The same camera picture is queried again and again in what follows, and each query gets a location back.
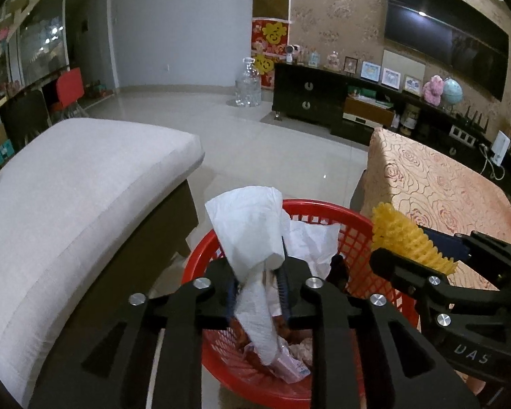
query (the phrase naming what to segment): silver bolt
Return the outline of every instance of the silver bolt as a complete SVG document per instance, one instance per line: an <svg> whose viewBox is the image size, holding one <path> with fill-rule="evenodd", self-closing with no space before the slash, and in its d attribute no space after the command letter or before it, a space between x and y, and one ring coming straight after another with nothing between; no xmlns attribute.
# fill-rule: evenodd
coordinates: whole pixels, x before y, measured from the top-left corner
<svg viewBox="0 0 511 409"><path fill-rule="evenodd" d="M382 294L373 294L369 297L369 300L375 306L384 306L386 304L386 297Z"/></svg>
<svg viewBox="0 0 511 409"><path fill-rule="evenodd" d="M128 298L128 303L132 306L140 306L140 304L144 304L146 302L146 296L140 292L136 294L132 294Z"/></svg>
<svg viewBox="0 0 511 409"><path fill-rule="evenodd" d="M439 277L436 277L435 275L432 275L431 277L428 278L428 281L434 285L434 286L437 286L437 285L440 285L441 284L441 280L439 279Z"/></svg>
<svg viewBox="0 0 511 409"><path fill-rule="evenodd" d="M451 324L451 318L447 314L437 315L437 324L439 326L447 327Z"/></svg>
<svg viewBox="0 0 511 409"><path fill-rule="evenodd" d="M206 289L207 287L210 287L211 284L212 282L206 277L195 278L193 280L193 286L197 289Z"/></svg>
<svg viewBox="0 0 511 409"><path fill-rule="evenodd" d="M318 277L311 277L307 278L307 281L305 281L305 284L311 288L311 289L319 289L324 285L324 282L320 280Z"/></svg>

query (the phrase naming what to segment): globe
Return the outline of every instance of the globe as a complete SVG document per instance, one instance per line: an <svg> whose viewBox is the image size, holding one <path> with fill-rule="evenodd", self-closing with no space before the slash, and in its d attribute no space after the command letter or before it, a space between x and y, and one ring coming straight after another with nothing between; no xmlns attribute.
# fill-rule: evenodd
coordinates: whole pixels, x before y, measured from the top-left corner
<svg viewBox="0 0 511 409"><path fill-rule="evenodd" d="M464 92L462 87L458 84L458 81L448 79L445 81L443 87L443 99L450 105L456 105L464 98Z"/></svg>

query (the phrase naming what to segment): large clear plastic bottle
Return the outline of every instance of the large clear plastic bottle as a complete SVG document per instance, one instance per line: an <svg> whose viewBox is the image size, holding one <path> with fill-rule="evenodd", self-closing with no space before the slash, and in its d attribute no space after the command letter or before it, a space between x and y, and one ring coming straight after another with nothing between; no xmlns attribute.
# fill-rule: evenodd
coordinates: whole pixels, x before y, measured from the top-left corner
<svg viewBox="0 0 511 409"><path fill-rule="evenodd" d="M235 102L237 106L254 107L261 104L261 76L253 58L243 59L243 72L235 82Z"/></svg>

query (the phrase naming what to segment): doorway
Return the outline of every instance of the doorway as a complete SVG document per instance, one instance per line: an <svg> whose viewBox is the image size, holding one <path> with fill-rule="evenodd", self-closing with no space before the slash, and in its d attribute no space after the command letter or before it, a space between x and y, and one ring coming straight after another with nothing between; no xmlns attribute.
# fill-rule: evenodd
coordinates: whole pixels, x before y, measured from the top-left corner
<svg viewBox="0 0 511 409"><path fill-rule="evenodd" d="M65 20L69 64L81 70L86 94L79 102L87 107L115 89L107 0L66 0Z"/></svg>

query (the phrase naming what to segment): flat screen television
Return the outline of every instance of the flat screen television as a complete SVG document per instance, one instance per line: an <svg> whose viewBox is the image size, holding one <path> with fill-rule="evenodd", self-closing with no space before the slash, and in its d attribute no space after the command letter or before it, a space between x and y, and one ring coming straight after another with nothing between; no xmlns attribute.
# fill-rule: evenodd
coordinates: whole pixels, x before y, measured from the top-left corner
<svg viewBox="0 0 511 409"><path fill-rule="evenodd" d="M509 36L463 0L388 0L385 37L504 96Z"/></svg>

